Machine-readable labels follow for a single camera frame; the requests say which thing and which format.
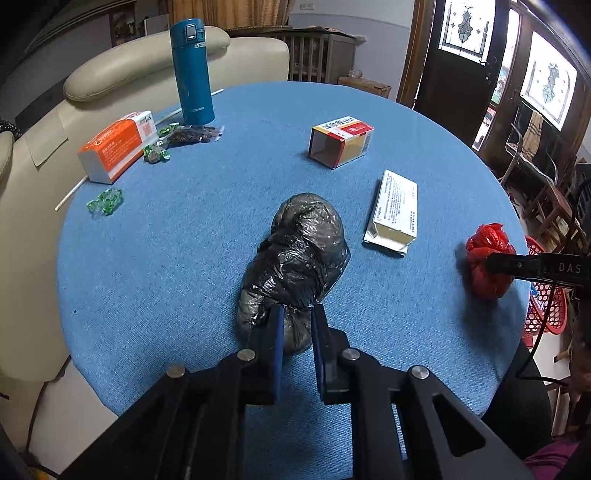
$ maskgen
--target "metal screw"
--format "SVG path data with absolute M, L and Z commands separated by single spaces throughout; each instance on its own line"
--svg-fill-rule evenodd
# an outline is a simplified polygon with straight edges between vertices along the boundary
M 421 365 L 412 367 L 410 372 L 414 378 L 418 378 L 419 380 L 425 380 L 429 376 L 429 370 Z
M 166 369 L 166 374 L 170 377 L 170 378 L 180 378 L 184 375 L 184 366 L 182 365 L 170 365 L 170 367 L 168 367 Z
M 343 350 L 343 353 L 341 354 L 343 355 L 343 358 L 345 360 L 357 360 L 360 356 L 361 353 L 359 353 L 359 350 L 356 350 L 354 348 L 346 348 L 345 350 Z
M 255 357 L 256 353 L 254 352 L 254 350 L 250 350 L 249 348 L 245 348 L 238 352 L 238 358 L 245 362 L 250 362 L 251 360 L 254 360 Z

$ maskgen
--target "beige leather sofa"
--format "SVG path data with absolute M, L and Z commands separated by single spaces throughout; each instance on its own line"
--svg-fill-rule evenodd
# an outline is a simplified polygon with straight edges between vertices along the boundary
M 287 79 L 281 41 L 230 39 L 206 27 L 206 44 L 212 91 Z M 55 276 L 68 203 L 55 208 L 85 176 L 76 151 L 130 112 L 178 102 L 168 32 L 91 59 L 70 75 L 64 94 L 14 144 L 12 134 L 0 135 L 0 375 L 19 380 L 52 380 L 68 356 Z

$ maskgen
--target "cardboard box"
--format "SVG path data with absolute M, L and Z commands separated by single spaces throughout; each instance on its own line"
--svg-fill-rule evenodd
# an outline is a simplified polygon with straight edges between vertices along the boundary
M 363 241 L 405 255 L 417 237 L 417 184 L 386 170 Z
M 90 181 L 112 184 L 158 140 L 152 112 L 134 112 L 117 120 L 78 151 Z
M 348 161 L 365 155 L 373 127 L 344 116 L 312 128 L 308 156 L 327 167 L 340 167 Z
M 380 97 L 388 98 L 390 96 L 390 85 L 384 83 L 374 82 L 364 78 L 354 79 L 351 77 L 339 77 L 339 85 L 346 85 L 347 87 L 362 90 L 364 92 L 373 93 Z

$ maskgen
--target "thermos lid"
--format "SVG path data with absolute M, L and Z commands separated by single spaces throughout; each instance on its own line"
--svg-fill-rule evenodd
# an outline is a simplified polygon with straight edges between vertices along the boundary
M 173 50 L 202 41 L 205 41 L 205 28 L 199 18 L 181 20 L 170 28 L 170 43 Z

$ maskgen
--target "red plastic bag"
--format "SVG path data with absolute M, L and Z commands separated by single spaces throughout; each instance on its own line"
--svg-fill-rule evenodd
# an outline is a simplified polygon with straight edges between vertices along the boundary
M 509 290 L 513 277 L 492 275 L 484 268 L 483 262 L 494 252 L 515 254 L 501 223 L 481 225 L 466 242 L 467 260 L 472 272 L 472 288 L 482 300 L 500 299 Z

